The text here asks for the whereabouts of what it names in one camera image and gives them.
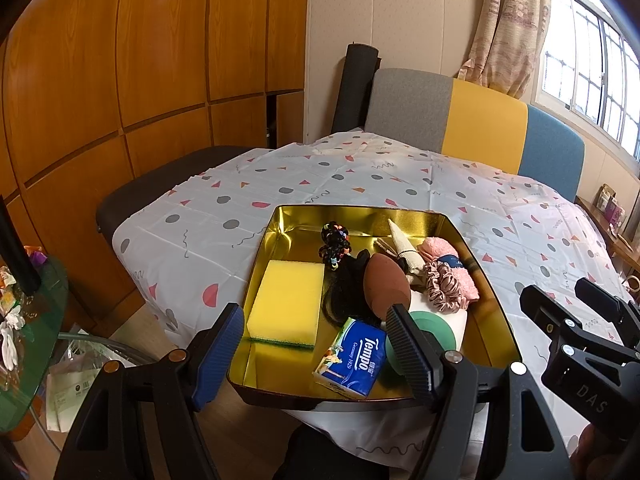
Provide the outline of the person right hand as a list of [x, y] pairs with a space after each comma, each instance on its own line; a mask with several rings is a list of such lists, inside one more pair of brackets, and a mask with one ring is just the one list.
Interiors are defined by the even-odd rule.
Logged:
[[639, 431], [622, 441], [589, 424], [582, 430], [570, 464], [575, 479], [639, 480]]

